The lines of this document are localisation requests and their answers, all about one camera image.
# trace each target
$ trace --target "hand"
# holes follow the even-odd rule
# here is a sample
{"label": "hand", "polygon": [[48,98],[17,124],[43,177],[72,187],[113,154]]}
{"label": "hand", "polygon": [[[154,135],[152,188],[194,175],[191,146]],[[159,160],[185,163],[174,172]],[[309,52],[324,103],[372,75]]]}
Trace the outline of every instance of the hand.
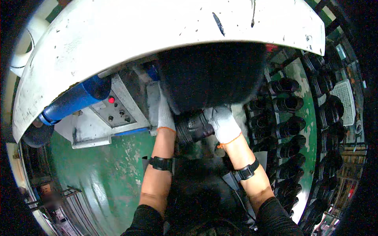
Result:
{"label": "hand", "polygon": [[209,124],[213,126],[215,136],[221,146],[230,143],[242,133],[231,111],[225,106],[208,108],[204,110],[204,115]]}
{"label": "hand", "polygon": [[166,97],[163,95],[160,83],[160,102],[159,102],[159,115],[158,115],[158,130],[160,128],[168,128],[176,132],[175,122],[173,121],[172,113],[170,111]]}

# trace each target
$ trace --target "black sleeve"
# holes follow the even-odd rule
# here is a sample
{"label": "black sleeve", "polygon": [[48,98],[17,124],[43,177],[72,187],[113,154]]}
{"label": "black sleeve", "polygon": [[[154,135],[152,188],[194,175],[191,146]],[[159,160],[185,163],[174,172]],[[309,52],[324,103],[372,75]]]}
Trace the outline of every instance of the black sleeve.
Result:
{"label": "black sleeve", "polygon": [[121,236],[128,235],[163,235],[163,218],[157,210],[148,205],[140,205],[134,213],[134,219]]}
{"label": "black sleeve", "polygon": [[290,219],[277,198],[267,199],[260,207],[256,224],[261,235],[301,235],[298,225]]}

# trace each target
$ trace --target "white plastic crate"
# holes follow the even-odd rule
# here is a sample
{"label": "white plastic crate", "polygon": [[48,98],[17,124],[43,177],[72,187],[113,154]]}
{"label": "white plastic crate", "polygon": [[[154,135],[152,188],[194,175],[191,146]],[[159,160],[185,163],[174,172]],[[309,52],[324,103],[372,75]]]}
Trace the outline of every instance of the white plastic crate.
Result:
{"label": "white plastic crate", "polygon": [[338,82],[333,90],[330,91],[330,94],[339,97],[344,105],[344,115],[342,116],[344,126],[353,125],[356,117],[356,107],[349,80]]}

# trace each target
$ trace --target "metal plate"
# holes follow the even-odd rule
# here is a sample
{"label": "metal plate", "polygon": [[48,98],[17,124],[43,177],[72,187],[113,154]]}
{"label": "metal plate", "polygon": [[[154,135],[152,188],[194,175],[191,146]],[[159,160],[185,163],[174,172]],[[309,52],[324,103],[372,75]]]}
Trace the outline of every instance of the metal plate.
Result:
{"label": "metal plate", "polygon": [[13,107],[18,142],[73,84],[153,53],[210,42],[273,43],[324,55],[325,30],[303,0],[75,0],[32,52]]}
{"label": "metal plate", "polygon": [[108,99],[105,99],[104,101],[91,105],[91,110],[101,117],[111,128],[136,122],[135,118],[129,113],[113,91],[110,91],[109,97],[114,97],[114,103],[110,103]]}

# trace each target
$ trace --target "black wristband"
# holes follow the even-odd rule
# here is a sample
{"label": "black wristband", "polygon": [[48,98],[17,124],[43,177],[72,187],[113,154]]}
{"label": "black wristband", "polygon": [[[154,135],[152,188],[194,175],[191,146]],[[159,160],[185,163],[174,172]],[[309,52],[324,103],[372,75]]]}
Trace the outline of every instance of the black wristband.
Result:
{"label": "black wristband", "polygon": [[254,176],[255,170],[259,167],[259,164],[260,163],[256,158],[256,160],[254,161],[254,163],[252,163],[252,165],[247,165],[241,170],[233,171],[233,174],[236,180],[239,182],[240,180],[247,180],[251,178],[252,176]]}
{"label": "black wristband", "polygon": [[155,156],[151,158],[148,163],[152,165],[154,169],[172,171],[172,158],[167,159]]}

